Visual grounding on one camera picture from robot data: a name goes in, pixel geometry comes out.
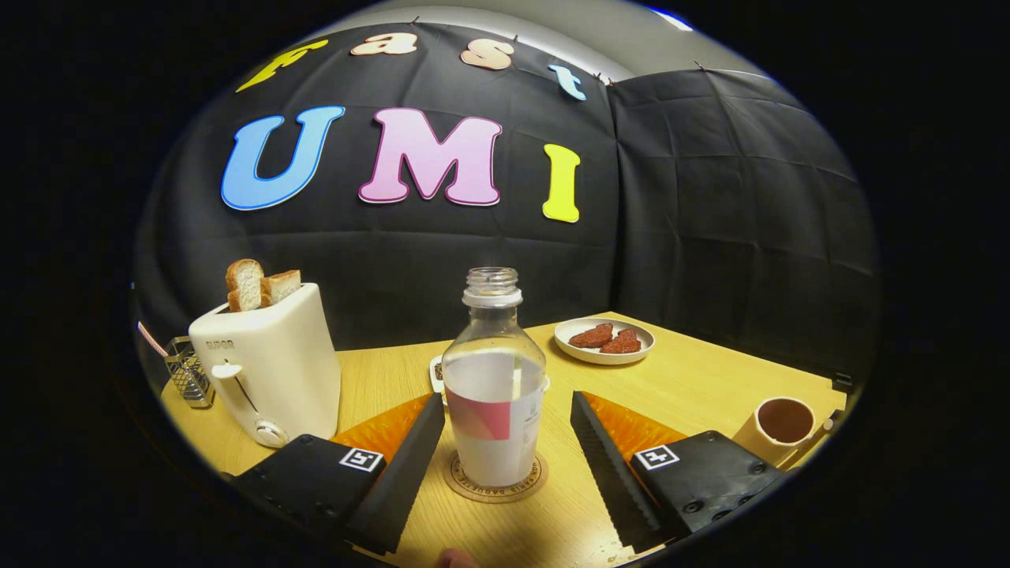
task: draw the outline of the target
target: letter m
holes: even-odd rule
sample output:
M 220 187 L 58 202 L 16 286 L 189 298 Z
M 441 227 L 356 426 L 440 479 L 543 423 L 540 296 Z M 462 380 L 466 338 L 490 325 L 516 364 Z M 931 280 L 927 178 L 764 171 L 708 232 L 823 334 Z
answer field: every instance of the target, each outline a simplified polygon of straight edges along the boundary
M 456 181 L 445 188 L 449 201 L 462 205 L 498 202 L 498 190 L 492 182 L 492 157 L 501 124 L 469 116 L 438 141 L 424 113 L 415 108 L 386 108 L 376 112 L 375 119 L 382 124 L 382 137 L 372 180 L 358 191 L 363 201 L 393 203 L 406 199 L 410 187 L 400 180 L 400 164 L 406 160 L 424 199 L 434 197 L 456 164 Z

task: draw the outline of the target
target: clear bottle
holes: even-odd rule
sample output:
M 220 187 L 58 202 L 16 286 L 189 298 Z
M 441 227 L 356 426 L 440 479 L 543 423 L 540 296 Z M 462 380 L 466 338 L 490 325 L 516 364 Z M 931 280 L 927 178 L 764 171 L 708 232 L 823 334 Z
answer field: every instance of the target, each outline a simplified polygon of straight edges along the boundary
M 511 268 L 471 269 L 463 295 L 470 324 L 442 355 L 461 465 L 485 487 L 529 475 L 540 424 L 546 357 L 519 327 L 517 282 Z

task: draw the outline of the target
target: toaster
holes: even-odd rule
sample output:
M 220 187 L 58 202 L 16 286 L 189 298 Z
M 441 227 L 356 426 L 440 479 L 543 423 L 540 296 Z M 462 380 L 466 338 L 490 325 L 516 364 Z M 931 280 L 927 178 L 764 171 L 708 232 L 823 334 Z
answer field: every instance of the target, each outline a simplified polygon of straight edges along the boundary
M 258 443 L 280 448 L 302 434 L 336 434 L 340 364 L 319 286 L 303 283 L 275 305 L 194 320 L 190 341 L 217 396 Z

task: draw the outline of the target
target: letter u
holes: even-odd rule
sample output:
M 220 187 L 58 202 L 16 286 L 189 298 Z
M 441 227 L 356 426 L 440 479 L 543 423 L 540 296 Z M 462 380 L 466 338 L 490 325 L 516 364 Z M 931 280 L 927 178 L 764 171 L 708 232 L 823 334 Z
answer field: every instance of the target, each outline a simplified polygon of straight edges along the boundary
M 268 116 L 239 128 L 221 180 L 221 199 L 233 209 L 248 211 L 273 207 L 294 197 L 315 175 L 329 123 L 340 116 L 342 106 L 320 106 L 299 114 L 296 120 L 302 124 L 302 132 L 291 164 L 283 174 L 269 180 L 258 176 L 256 170 L 267 137 L 284 122 L 284 117 Z

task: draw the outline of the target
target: wire cup holder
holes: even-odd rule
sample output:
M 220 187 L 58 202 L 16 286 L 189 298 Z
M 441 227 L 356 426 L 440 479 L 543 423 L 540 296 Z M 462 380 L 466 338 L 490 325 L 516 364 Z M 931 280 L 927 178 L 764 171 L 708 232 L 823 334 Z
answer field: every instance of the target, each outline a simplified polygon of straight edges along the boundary
M 183 400 L 193 408 L 210 408 L 214 404 L 214 386 L 203 372 L 189 336 L 173 338 L 166 351 L 169 355 L 164 358 L 165 365 Z

